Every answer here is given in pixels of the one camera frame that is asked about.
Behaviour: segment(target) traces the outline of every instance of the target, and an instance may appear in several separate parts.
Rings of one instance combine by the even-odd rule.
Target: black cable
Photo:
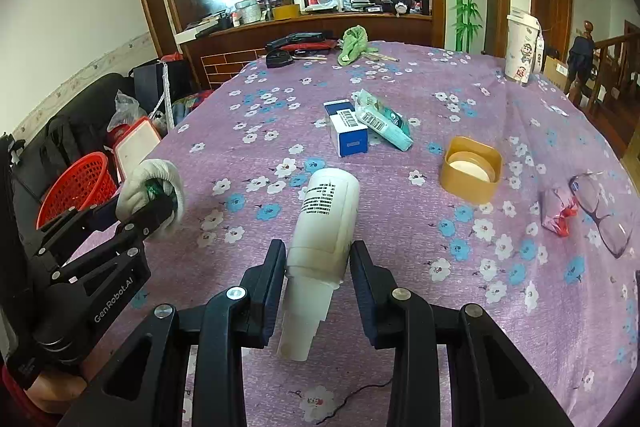
[[[349,393],[347,396],[344,397],[344,400],[342,401],[342,403],[338,407],[336,407],[334,409],[334,411],[329,416],[325,416],[320,421],[317,421],[316,425],[320,425],[321,423],[324,423],[325,421],[333,418],[340,409],[342,409],[345,405],[347,405],[347,400],[350,399],[351,397],[357,395],[360,391],[363,391],[367,387],[386,387],[391,383],[391,381],[393,379],[394,379],[394,377],[391,377],[385,383],[370,383],[370,384],[367,384],[367,385],[363,385],[362,387],[360,387],[360,388],[356,389],[355,391]]]

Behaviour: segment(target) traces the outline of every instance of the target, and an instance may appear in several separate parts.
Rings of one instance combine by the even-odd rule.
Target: red plastic basket
[[[116,184],[107,170],[107,156],[92,152],[80,158],[58,178],[49,189],[38,214],[36,228],[68,208],[84,210],[92,204],[101,204],[116,192]]]

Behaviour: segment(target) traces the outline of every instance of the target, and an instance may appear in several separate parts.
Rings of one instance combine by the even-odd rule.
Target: tissue packet
[[[382,98],[377,98],[363,89],[355,97],[355,108],[358,120],[389,140],[399,150],[406,151],[414,143],[409,125],[402,116],[388,107]]]
[[[554,187],[542,195],[542,226],[560,237],[569,236],[568,217],[578,215],[578,204],[569,187]]]

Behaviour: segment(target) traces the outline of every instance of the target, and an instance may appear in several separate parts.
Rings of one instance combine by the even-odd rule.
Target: green cloth
[[[338,55],[338,64],[351,64],[362,52],[376,52],[377,48],[367,48],[367,31],[362,26],[354,26],[345,31],[342,37],[342,51]]]

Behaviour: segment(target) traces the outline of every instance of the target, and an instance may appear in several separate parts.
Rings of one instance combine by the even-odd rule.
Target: metal bolt
[[[482,308],[477,304],[469,304],[465,306],[465,313],[476,319],[482,316]]]
[[[411,297],[411,292],[407,288],[396,288],[391,292],[394,299],[406,301]]]
[[[169,304],[160,304],[156,306],[154,315],[159,319],[165,319],[174,312],[174,308]]]
[[[246,295],[246,290],[240,286],[234,286],[226,291],[226,296],[232,301],[237,301]]]

